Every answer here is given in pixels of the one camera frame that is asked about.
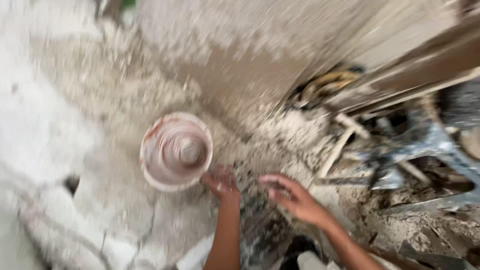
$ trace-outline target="hand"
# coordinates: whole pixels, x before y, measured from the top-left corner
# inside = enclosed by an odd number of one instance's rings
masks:
[[[267,174],[261,176],[258,181],[268,188],[270,199],[288,209],[299,220],[323,228],[333,219],[328,210],[321,206],[300,183],[281,174]]]
[[[226,200],[240,202],[240,190],[237,188],[237,180],[231,170],[232,165],[227,165],[225,171],[223,171],[223,166],[219,165],[216,175],[207,172],[202,176],[202,182],[210,188],[210,191],[218,197],[220,202]]]

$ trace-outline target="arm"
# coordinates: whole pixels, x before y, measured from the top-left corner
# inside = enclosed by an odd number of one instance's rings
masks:
[[[322,229],[348,270],[384,270],[350,238],[335,217],[315,201],[298,182],[280,174],[262,176],[259,182],[270,187],[268,195],[272,200],[284,206],[300,220]]]
[[[240,191],[230,170],[228,165],[224,173],[219,165],[217,176],[202,177],[220,200],[215,237],[204,270],[240,270]]]

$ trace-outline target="wooden plank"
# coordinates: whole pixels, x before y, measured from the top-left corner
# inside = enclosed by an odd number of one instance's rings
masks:
[[[480,14],[424,43],[399,60],[348,86],[326,103],[337,111],[352,112],[380,102],[383,106],[400,99],[441,89],[459,82],[480,66]],[[372,105],[366,111],[374,110]]]

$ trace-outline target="person's left hand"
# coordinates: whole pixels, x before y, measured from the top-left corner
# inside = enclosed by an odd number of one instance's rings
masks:
[[[240,190],[237,188],[237,180],[231,170],[232,165],[227,165],[225,171],[223,165],[219,165],[216,175],[207,172],[202,176],[202,182],[220,201],[230,199],[240,201]]]

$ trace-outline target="white bucket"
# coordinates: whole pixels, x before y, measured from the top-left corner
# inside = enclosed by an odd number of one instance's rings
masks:
[[[198,117],[175,112],[147,130],[140,148],[145,179],[154,188],[175,192],[200,181],[212,161],[212,135]]]

